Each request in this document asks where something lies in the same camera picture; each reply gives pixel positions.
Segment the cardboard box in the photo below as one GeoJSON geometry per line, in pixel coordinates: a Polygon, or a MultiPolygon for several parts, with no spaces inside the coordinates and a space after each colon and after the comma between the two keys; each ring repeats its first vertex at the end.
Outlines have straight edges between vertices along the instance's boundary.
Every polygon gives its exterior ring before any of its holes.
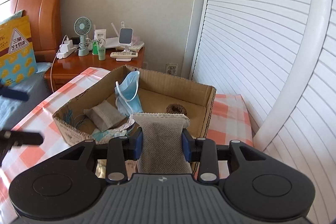
{"type": "MultiPolygon", "coordinates": [[[[96,84],[69,100],[54,113],[52,118],[68,145],[73,146],[86,139],[94,139],[96,143],[103,144],[111,139],[112,135],[102,134],[84,112],[103,101],[114,105],[116,83],[121,83],[132,71],[136,71],[136,68],[124,65],[108,72],[96,84]]],[[[194,138],[204,138],[207,135],[215,93],[216,89],[212,86],[139,69],[138,96],[143,111],[165,113],[171,104],[182,105],[190,120],[187,130],[194,138]]]]}

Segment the brown hair scrunchie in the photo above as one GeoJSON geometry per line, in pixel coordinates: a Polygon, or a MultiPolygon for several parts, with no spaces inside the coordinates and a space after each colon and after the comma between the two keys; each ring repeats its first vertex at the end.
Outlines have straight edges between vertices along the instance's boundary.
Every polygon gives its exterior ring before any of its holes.
{"type": "Polygon", "coordinates": [[[177,104],[177,103],[169,104],[167,106],[167,108],[166,108],[166,112],[168,114],[183,114],[183,115],[187,115],[186,108],[183,105],[177,104]]]}

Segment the blue grey bedding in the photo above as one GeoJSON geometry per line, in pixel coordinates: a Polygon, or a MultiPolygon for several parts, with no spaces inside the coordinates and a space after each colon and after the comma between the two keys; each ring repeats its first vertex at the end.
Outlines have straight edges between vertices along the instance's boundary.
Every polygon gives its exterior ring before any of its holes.
{"type": "Polygon", "coordinates": [[[1,130],[11,130],[31,110],[51,95],[48,83],[44,78],[45,72],[50,67],[51,63],[37,63],[37,73],[13,87],[14,90],[27,93],[28,101],[1,96],[1,130]]]}

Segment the pink checkered tablecloth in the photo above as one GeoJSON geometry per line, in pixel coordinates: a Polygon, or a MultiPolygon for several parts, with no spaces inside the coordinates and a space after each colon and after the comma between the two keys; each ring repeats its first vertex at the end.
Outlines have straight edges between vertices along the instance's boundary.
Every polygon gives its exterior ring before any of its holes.
{"type": "MultiPolygon", "coordinates": [[[[107,74],[108,70],[102,68],[84,70],[14,126],[16,130],[41,132],[45,140],[39,147],[14,147],[6,155],[1,167],[1,223],[11,223],[17,216],[8,196],[13,178],[69,147],[52,119],[54,112],[107,74]]],[[[217,144],[228,144],[233,139],[253,144],[248,111],[240,95],[216,94],[207,137],[217,144]]]]}

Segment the white remote control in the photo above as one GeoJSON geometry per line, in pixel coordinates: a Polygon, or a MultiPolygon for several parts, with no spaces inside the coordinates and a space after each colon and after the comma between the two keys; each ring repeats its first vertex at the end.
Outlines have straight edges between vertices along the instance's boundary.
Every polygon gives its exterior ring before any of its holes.
{"type": "Polygon", "coordinates": [[[129,59],[129,58],[136,58],[138,57],[137,52],[112,52],[110,54],[110,57],[112,58],[120,58],[120,59],[129,59]]]}

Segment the phone on white stand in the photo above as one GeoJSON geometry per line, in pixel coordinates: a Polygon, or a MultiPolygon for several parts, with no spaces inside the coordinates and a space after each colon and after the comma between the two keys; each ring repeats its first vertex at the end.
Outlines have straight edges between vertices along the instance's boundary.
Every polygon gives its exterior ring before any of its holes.
{"type": "MultiPolygon", "coordinates": [[[[130,52],[129,47],[131,46],[131,43],[132,43],[132,37],[133,37],[133,29],[132,28],[126,28],[125,22],[121,22],[121,29],[120,29],[120,32],[119,32],[118,43],[121,46],[124,46],[123,52],[130,52]]],[[[129,62],[129,61],[131,61],[131,58],[129,58],[129,59],[117,58],[116,61],[129,62]]]]}

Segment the green lighter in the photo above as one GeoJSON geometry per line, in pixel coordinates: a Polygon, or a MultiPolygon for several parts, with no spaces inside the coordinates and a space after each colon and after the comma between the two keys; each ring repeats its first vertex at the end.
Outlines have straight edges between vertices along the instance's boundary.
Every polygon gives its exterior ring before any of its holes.
{"type": "Polygon", "coordinates": [[[92,40],[92,54],[98,55],[98,49],[97,49],[97,40],[92,40]]]}

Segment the blue face mask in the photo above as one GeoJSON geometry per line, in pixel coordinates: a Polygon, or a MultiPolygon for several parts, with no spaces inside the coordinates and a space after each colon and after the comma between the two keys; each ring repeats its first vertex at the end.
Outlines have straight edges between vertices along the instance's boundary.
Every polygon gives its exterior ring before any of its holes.
{"type": "Polygon", "coordinates": [[[116,81],[115,97],[117,110],[125,115],[130,116],[134,113],[142,113],[142,105],[139,100],[139,71],[132,71],[127,74],[121,84],[116,81]]]}

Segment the wall power outlet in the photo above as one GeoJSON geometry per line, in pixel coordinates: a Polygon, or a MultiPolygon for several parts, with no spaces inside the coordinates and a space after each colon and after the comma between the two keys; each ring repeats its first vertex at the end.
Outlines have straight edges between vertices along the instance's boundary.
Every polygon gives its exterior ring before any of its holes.
{"type": "Polygon", "coordinates": [[[165,73],[176,76],[178,73],[178,64],[166,64],[165,73]]]}

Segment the wooden nightstand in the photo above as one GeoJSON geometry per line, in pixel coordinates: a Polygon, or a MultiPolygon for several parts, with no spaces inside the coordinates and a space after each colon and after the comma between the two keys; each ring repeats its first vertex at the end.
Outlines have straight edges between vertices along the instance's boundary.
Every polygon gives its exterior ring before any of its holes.
{"type": "Polygon", "coordinates": [[[130,62],[116,61],[110,57],[110,54],[115,51],[116,50],[112,48],[107,49],[104,61],[100,61],[98,55],[92,55],[92,53],[83,57],[79,57],[77,53],[72,53],[65,59],[57,59],[52,65],[52,68],[45,73],[45,80],[50,90],[58,90],[89,67],[103,68],[108,71],[112,71],[123,65],[130,65],[137,68],[142,67],[145,48],[142,48],[138,53],[138,57],[132,59],[130,62]]]}

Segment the grey fabric pouch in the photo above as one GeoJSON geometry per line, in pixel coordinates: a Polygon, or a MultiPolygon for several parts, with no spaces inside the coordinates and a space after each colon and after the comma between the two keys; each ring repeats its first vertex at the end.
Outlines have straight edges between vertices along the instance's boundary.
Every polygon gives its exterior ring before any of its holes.
{"type": "Polygon", "coordinates": [[[182,131],[190,120],[183,114],[137,113],[133,119],[142,128],[140,173],[191,174],[182,149],[182,131]]]}
{"type": "Polygon", "coordinates": [[[100,131],[116,128],[126,119],[126,116],[121,114],[107,100],[90,109],[84,109],[83,113],[100,131]]]}

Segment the white labelled box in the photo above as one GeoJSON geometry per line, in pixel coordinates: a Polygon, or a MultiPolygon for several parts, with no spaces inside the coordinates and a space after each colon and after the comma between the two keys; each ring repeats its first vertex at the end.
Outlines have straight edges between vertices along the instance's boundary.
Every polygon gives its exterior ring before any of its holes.
{"type": "Polygon", "coordinates": [[[106,29],[96,29],[94,31],[94,39],[95,40],[103,39],[104,41],[106,41],[106,29]]]}

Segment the yellow blue printed bag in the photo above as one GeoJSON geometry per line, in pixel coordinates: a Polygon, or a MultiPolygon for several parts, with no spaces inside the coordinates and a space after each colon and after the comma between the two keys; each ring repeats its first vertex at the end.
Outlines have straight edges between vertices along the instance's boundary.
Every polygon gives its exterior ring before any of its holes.
{"type": "Polygon", "coordinates": [[[1,23],[1,84],[15,86],[37,73],[29,17],[20,10],[1,23]]]}

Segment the green handheld fan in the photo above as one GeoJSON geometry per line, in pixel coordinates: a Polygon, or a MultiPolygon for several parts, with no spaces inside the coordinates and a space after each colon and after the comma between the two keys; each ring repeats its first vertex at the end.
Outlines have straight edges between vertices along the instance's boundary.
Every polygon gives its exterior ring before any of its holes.
{"type": "Polygon", "coordinates": [[[88,38],[88,34],[92,29],[92,21],[85,16],[81,16],[75,20],[73,28],[76,35],[80,38],[78,56],[83,57],[88,55],[91,42],[88,38]]]}

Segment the green tube bottle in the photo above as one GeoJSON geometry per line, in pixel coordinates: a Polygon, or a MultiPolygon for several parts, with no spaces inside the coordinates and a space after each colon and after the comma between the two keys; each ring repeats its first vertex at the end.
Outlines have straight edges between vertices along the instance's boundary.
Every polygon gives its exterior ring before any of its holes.
{"type": "Polygon", "coordinates": [[[97,51],[98,51],[98,59],[100,61],[105,60],[105,40],[103,38],[99,39],[97,42],[97,51]]]}

